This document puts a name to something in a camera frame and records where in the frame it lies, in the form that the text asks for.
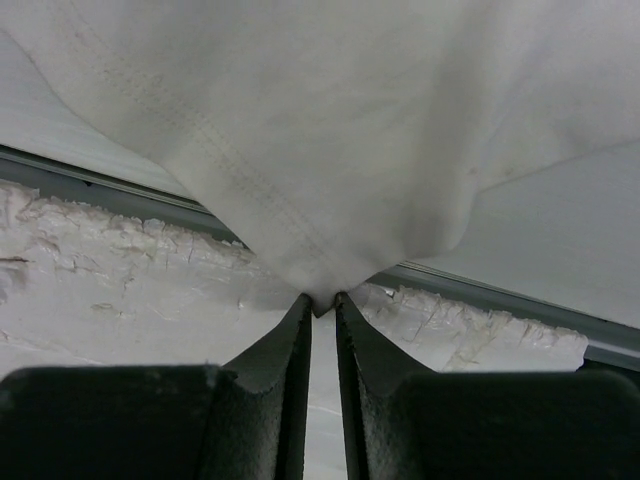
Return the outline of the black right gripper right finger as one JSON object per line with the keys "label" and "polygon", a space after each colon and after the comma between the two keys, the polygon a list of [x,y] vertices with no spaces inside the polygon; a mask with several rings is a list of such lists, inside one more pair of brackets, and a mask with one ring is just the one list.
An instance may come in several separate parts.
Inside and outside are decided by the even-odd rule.
{"label": "black right gripper right finger", "polygon": [[639,391],[609,370],[437,373],[335,300],[352,479],[635,479]]}

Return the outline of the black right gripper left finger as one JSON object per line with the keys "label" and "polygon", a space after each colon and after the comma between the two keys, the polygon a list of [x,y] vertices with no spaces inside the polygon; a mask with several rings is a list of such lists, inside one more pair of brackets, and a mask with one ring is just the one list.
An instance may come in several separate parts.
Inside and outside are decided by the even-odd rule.
{"label": "black right gripper left finger", "polygon": [[299,479],[311,301],[218,366],[32,367],[1,383],[5,479]]}

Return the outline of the white t shirt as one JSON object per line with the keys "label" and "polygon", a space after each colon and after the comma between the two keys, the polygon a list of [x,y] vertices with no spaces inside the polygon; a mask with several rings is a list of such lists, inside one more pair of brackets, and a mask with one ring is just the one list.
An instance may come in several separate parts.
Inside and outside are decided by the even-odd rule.
{"label": "white t shirt", "polygon": [[1,28],[321,313],[453,249],[481,191],[639,137],[635,1],[5,1]]}

